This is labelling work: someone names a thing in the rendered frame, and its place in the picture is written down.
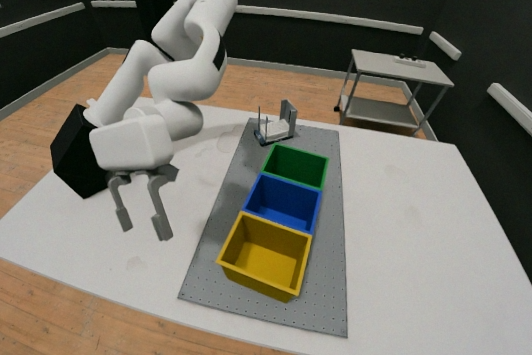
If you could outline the yellow recycling bin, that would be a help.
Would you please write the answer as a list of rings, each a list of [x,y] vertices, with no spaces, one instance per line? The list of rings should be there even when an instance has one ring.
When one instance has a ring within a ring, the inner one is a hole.
[[[240,211],[216,263],[228,280],[287,303],[299,295],[311,240],[312,235]]]

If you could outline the green bin with label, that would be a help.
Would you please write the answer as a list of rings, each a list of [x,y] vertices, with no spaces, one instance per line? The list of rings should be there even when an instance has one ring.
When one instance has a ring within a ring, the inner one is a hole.
[[[329,158],[274,143],[260,172],[323,190]]]

